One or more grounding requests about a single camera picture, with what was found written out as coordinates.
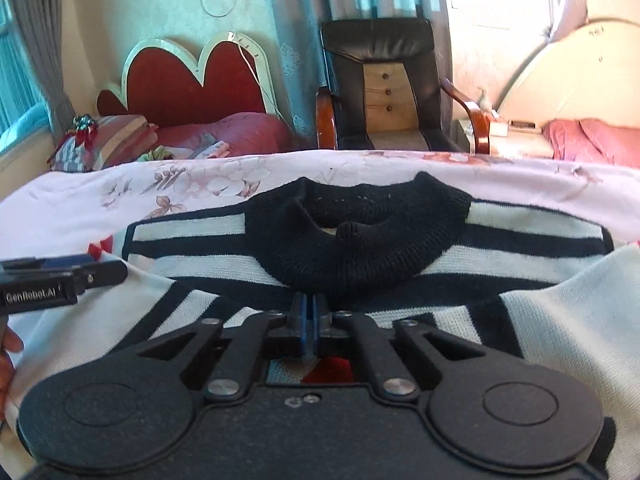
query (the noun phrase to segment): knitted collar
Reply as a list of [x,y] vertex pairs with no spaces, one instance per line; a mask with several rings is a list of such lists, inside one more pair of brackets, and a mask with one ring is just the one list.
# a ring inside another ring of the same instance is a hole
[[402,283],[436,260],[462,234],[471,201],[427,173],[391,186],[300,178],[249,200],[245,230],[252,254],[280,282],[354,296]]

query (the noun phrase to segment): black leather chair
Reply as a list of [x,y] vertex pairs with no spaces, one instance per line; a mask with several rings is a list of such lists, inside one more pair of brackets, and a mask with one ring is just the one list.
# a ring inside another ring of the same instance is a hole
[[469,114],[476,153],[489,152],[484,114],[438,77],[427,20],[327,22],[321,39],[329,87],[319,89],[316,101],[320,148],[458,152],[460,148],[442,130],[440,91],[444,90]]

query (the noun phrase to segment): window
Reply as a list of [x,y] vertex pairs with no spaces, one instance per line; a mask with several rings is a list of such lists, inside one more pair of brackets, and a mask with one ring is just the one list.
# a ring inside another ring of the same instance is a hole
[[0,0],[0,152],[46,122],[46,108],[12,25],[6,0]]

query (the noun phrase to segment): human hand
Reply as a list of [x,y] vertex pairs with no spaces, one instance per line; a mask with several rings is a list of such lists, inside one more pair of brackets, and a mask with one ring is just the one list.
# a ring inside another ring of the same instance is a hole
[[14,378],[14,364],[7,351],[22,352],[22,350],[24,350],[22,339],[7,327],[2,338],[2,351],[0,351],[0,421],[4,421],[4,401],[9,391],[11,379]]

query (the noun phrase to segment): red heart-shaped headboard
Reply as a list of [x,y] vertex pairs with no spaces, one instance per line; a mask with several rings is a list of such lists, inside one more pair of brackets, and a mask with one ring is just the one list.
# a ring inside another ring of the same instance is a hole
[[165,128],[214,123],[238,112],[273,113],[274,102],[264,52],[247,37],[228,33],[207,44],[199,61],[171,41],[141,42],[127,59],[122,90],[102,90],[97,107],[102,116],[139,114]]

